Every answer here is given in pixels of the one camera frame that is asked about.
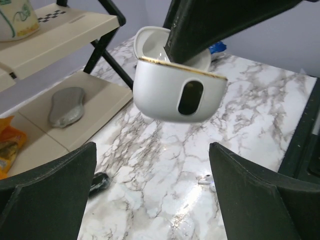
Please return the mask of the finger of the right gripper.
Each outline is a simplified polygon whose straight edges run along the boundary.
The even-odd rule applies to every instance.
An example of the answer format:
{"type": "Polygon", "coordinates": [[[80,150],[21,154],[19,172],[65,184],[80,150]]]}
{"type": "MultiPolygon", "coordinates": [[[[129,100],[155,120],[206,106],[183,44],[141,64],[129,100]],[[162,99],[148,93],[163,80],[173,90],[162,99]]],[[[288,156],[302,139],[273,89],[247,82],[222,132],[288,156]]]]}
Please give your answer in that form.
{"type": "Polygon", "coordinates": [[[164,50],[173,63],[184,64],[211,45],[286,12],[301,0],[173,0],[164,28],[164,50]]]}

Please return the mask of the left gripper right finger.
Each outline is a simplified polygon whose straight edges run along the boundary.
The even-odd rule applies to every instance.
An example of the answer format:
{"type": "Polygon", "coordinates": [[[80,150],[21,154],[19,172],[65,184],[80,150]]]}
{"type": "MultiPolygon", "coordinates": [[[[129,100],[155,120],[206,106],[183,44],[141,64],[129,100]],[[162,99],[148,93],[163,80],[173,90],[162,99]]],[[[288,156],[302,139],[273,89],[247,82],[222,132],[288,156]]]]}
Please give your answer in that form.
{"type": "Polygon", "coordinates": [[[318,240],[320,186],[274,172],[223,145],[209,161],[227,239],[318,240]]]}

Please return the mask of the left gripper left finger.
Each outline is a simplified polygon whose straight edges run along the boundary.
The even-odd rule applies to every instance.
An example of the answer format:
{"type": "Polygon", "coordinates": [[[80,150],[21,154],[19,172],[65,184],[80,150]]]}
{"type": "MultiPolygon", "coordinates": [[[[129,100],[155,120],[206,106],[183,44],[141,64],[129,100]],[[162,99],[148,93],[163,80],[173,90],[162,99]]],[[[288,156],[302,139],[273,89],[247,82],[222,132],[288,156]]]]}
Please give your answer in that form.
{"type": "Polygon", "coordinates": [[[76,240],[97,164],[89,142],[0,181],[2,240],[76,240]]]}

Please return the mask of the black earbud charging case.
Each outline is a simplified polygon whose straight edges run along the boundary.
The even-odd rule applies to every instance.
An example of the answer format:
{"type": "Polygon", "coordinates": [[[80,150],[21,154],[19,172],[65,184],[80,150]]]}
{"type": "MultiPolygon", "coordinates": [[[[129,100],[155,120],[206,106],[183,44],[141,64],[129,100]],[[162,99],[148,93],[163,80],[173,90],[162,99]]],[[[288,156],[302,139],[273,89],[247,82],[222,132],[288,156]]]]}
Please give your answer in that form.
{"type": "Polygon", "coordinates": [[[98,172],[93,176],[91,187],[89,190],[89,198],[92,198],[100,192],[109,188],[111,184],[110,177],[103,172],[98,172]]]}

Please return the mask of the white earbud charging case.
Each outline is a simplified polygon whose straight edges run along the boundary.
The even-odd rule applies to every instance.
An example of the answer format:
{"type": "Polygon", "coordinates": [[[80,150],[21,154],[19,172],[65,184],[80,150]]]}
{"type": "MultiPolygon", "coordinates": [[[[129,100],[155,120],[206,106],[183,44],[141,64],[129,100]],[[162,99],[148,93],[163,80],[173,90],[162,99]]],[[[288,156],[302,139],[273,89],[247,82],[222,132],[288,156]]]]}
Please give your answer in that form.
{"type": "Polygon", "coordinates": [[[164,46],[170,30],[145,26],[134,37],[138,59],[133,81],[133,101],[145,116],[165,122],[200,123],[220,106],[228,79],[209,72],[208,49],[185,65],[169,60],[164,46]]]}

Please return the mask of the blue Doritos bag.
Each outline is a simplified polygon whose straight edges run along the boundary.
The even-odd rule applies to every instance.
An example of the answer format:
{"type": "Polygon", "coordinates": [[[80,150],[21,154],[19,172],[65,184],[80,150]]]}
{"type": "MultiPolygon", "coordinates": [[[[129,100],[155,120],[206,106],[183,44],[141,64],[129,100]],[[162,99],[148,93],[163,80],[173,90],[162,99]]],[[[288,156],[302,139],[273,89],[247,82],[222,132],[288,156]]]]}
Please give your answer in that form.
{"type": "Polygon", "coordinates": [[[224,52],[226,49],[227,46],[222,41],[216,42],[215,44],[209,47],[211,55],[224,52]]]}

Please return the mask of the white earbud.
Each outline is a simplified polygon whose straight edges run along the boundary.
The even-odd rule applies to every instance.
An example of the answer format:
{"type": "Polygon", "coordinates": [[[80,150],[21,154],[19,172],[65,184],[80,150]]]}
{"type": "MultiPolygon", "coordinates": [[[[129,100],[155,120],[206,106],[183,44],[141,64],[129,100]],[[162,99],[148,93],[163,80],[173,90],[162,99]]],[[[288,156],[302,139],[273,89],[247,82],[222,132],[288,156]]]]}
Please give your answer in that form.
{"type": "Polygon", "coordinates": [[[199,185],[210,185],[214,182],[214,178],[210,174],[206,174],[203,176],[200,176],[198,179],[198,184],[199,185]]]}

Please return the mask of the orange snack bag on shelf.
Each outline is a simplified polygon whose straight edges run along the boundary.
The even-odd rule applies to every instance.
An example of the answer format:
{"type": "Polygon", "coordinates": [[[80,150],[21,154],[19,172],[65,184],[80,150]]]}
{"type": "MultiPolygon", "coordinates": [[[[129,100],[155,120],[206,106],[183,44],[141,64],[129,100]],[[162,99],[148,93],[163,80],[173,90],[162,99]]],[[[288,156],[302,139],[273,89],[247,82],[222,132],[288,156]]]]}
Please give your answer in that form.
{"type": "Polygon", "coordinates": [[[27,141],[27,134],[11,126],[14,115],[0,119],[0,179],[8,177],[19,150],[27,141]]]}

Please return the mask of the grey silver pouch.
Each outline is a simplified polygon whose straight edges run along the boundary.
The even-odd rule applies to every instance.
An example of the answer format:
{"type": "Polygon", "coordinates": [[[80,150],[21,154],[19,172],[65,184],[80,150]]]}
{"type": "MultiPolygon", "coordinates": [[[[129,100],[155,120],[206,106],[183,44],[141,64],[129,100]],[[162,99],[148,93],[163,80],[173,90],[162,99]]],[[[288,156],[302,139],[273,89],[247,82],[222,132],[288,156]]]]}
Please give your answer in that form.
{"type": "Polygon", "coordinates": [[[77,122],[84,115],[82,87],[67,87],[56,91],[51,97],[48,122],[54,128],[65,128],[77,122]]]}

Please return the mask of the beige three-tier shelf rack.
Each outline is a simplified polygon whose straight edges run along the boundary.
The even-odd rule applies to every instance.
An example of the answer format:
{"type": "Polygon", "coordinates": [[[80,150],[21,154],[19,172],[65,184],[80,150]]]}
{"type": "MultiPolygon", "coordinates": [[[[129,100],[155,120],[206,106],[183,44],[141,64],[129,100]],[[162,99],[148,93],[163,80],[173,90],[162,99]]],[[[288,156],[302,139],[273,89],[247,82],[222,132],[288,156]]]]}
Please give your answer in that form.
{"type": "Polygon", "coordinates": [[[102,0],[105,13],[76,9],[67,1],[34,9],[40,28],[28,37],[0,42],[0,91],[13,86],[33,90],[39,85],[30,77],[91,44],[84,69],[17,105],[0,119],[14,116],[11,126],[25,132],[7,178],[56,160],[82,146],[108,123],[133,97],[133,81],[107,52],[107,46],[126,19],[111,0],[102,0]],[[48,116],[53,94],[80,87],[85,91],[84,114],[64,128],[52,127],[48,116]]]}

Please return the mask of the toilet paper roll pack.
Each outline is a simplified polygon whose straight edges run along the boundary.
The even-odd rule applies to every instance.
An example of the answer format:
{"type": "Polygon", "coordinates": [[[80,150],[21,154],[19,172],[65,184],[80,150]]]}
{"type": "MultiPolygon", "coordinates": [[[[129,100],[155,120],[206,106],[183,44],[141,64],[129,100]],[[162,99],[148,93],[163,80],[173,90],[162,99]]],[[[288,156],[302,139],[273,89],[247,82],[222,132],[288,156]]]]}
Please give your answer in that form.
{"type": "Polygon", "coordinates": [[[0,1],[0,41],[24,39],[40,29],[38,16],[29,0],[0,1]]]}

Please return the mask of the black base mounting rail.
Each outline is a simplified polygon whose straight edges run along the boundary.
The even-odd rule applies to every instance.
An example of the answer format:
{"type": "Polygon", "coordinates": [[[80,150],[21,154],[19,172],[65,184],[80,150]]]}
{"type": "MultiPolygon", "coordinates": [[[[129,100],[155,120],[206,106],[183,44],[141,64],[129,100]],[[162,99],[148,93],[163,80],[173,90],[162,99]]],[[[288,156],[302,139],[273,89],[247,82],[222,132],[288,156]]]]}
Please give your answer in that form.
{"type": "Polygon", "coordinates": [[[278,173],[320,183],[320,79],[317,78],[278,173]]]}

